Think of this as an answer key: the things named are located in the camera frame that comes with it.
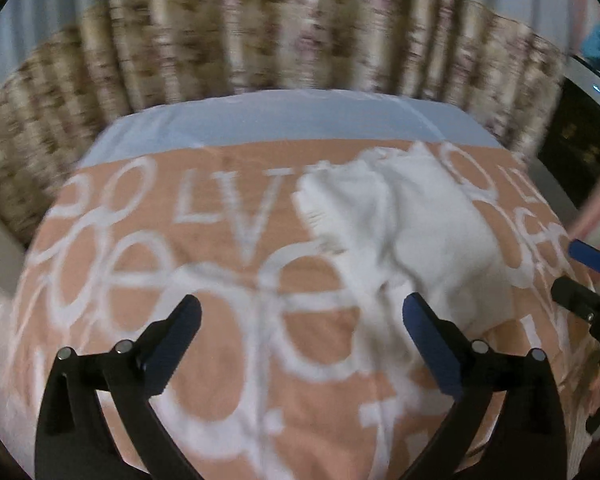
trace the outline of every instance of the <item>crumpled white cloth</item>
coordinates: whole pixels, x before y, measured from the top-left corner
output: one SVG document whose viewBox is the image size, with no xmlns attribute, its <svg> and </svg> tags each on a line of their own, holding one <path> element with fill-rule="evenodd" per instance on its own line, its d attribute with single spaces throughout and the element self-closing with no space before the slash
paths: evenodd
<svg viewBox="0 0 600 480">
<path fill-rule="evenodd" d="M 419 292 L 468 338 L 513 318 L 493 232 L 423 143 L 322 162 L 293 199 L 360 308 L 388 309 L 401 324 L 403 299 Z"/>
</svg>

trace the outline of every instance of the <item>silver bolt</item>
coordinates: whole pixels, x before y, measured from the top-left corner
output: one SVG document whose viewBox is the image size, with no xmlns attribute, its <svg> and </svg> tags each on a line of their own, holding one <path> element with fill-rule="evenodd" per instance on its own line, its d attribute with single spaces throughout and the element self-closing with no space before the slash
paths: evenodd
<svg viewBox="0 0 600 480">
<path fill-rule="evenodd" d="M 126 354 L 133 348 L 133 346 L 134 343 L 132 341 L 129 341 L 129 339 L 123 339 L 122 341 L 118 341 L 113 348 L 118 354 Z"/>
<path fill-rule="evenodd" d="M 477 354 L 486 354 L 489 351 L 489 345 L 480 339 L 471 343 L 471 349 Z"/>
<path fill-rule="evenodd" d="M 58 354 L 56 354 L 56 357 L 58 359 L 60 359 L 61 361 L 64 361 L 65 359 L 68 359 L 69 357 L 71 357 L 71 353 L 72 353 L 71 347 L 64 346 L 58 350 Z"/>
<path fill-rule="evenodd" d="M 539 348 L 534 348 L 531 351 L 531 357 L 536 361 L 544 361 L 546 359 L 546 354 Z"/>
</svg>

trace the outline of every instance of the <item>white fabric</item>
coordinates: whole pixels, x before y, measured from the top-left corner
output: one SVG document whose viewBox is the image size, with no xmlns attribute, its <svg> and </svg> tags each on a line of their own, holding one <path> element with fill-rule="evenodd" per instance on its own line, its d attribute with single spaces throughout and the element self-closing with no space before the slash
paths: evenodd
<svg viewBox="0 0 600 480">
<path fill-rule="evenodd" d="M 493 232 L 423 143 L 323 162 L 299 179 L 294 203 L 360 308 L 401 324 L 402 300 L 419 292 L 469 338 L 513 318 Z"/>
</svg>

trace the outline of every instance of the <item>floral curtain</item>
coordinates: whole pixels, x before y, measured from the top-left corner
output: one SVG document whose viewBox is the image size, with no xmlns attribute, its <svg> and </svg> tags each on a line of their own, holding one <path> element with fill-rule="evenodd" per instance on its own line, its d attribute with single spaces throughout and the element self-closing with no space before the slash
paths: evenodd
<svg viewBox="0 0 600 480">
<path fill-rule="evenodd" d="M 565 55 L 475 0 L 106 0 L 0 86 L 0 218 L 27 244 L 74 164 L 116 118 L 270 88 L 455 104 L 530 157 Z"/>
</svg>

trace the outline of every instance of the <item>curtain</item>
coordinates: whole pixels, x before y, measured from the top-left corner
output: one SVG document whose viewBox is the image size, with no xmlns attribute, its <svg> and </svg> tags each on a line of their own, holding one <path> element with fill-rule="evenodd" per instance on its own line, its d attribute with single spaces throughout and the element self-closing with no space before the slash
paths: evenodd
<svg viewBox="0 0 600 480">
<path fill-rule="evenodd" d="M 10 0 L 0 218 L 27 244 L 116 118 L 271 88 L 461 107 L 522 158 L 557 103 L 569 0 Z"/>
</svg>

